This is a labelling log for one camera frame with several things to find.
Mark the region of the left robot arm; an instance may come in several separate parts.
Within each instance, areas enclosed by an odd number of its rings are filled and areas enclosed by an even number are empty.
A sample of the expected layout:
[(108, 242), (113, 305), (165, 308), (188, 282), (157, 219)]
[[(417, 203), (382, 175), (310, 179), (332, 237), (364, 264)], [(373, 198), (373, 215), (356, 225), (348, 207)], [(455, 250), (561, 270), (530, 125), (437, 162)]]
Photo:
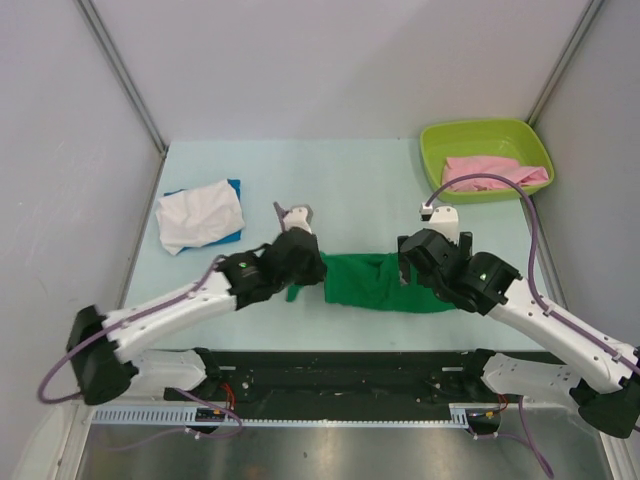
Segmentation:
[(85, 307), (66, 345), (80, 396), (90, 406), (114, 400), (140, 372), (134, 358), (162, 337), (325, 276), (317, 236), (293, 227), (271, 244), (221, 257), (200, 280), (144, 305), (107, 314)]

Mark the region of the green t shirt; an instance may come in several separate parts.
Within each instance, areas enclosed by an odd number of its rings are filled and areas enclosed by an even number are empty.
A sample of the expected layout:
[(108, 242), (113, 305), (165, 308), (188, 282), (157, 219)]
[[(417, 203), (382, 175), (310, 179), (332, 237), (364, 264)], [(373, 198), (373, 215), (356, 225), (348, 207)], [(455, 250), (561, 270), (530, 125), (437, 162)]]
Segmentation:
[(328, 304), (383, 312), (434, 314), (456, 307), (427, 288), (402, 285), (396, 253), (321, 253), (327, 272), (323, 282)]

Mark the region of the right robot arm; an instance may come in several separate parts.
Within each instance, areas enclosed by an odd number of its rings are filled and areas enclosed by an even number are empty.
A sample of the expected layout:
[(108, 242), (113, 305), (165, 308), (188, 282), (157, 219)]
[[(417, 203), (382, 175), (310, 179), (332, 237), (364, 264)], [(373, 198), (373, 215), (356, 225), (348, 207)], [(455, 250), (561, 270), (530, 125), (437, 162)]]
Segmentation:
[(416, 281), (457, 309), (487, 316), (534, 340), (557, 363), (477, 349), (461, 388), (473, 401), (517, 395), (562, 405), (588, 425), (626, 439), (639, 425), (639, 358), (634, 347), (596, 332), (552, 301), (538, 304), (520, 272), (488, 252), (471, 251), (431, 229), (397, 240), (402, 280)]

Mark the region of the lime green plastic basin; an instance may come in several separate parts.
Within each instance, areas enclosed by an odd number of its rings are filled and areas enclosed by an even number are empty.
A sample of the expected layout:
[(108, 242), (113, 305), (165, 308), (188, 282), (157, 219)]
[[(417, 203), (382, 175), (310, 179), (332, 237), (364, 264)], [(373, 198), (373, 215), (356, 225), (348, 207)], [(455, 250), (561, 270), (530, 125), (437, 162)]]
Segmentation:
[(427, 179), (440, 201), (448, 204), (500, 202), (520, 194), (494, 179), (467, 179), (441, 190), (447, 182), (470, 174), (494, 174), (518, 184), (528, 195), (548, 186), (555, 176), (551, 159), (534, 130), (518, 119), (481, 119), (427, 127), (420, 135)]

